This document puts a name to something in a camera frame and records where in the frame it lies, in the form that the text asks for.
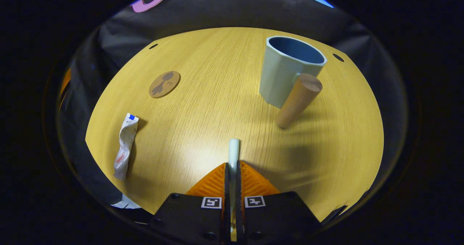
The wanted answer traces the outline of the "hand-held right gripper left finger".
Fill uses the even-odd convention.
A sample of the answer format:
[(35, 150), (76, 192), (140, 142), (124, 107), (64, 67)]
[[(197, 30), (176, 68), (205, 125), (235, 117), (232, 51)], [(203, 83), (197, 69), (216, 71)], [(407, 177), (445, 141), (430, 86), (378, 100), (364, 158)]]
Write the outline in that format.
[(222, 163), (185, 194), (172, 193), (150, 220), (150, 230), (171, 244), (230, 241), (228, 164)]

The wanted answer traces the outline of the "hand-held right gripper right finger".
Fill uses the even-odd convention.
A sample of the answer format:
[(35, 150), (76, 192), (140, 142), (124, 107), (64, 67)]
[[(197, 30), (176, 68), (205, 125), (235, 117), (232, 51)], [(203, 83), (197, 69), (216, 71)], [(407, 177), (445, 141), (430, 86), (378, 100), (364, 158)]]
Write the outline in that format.
[(295, 191), (280, 192), (244, 161), (237, 162), (239, 243), (305, 243), (320, 221)]

